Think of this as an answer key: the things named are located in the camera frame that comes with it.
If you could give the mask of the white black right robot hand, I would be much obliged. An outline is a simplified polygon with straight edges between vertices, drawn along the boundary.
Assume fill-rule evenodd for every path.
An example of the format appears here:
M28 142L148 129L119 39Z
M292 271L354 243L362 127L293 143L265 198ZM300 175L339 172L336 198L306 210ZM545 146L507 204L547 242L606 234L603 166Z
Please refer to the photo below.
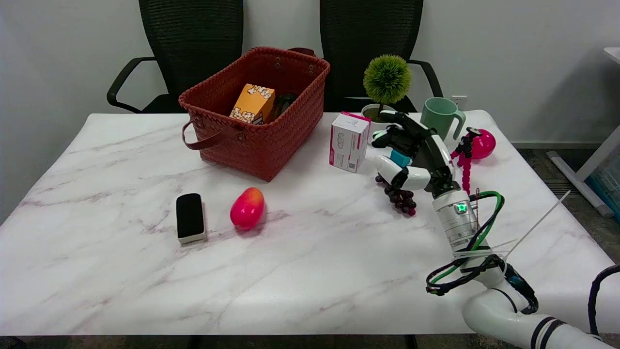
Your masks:
M425 190L434 198L462 189L455 180L451 155L436 130L415 121L407 113L383 110L379 117L389 125L373 133L372 147L390 148L395 154L374 157L377 183L392 191Z

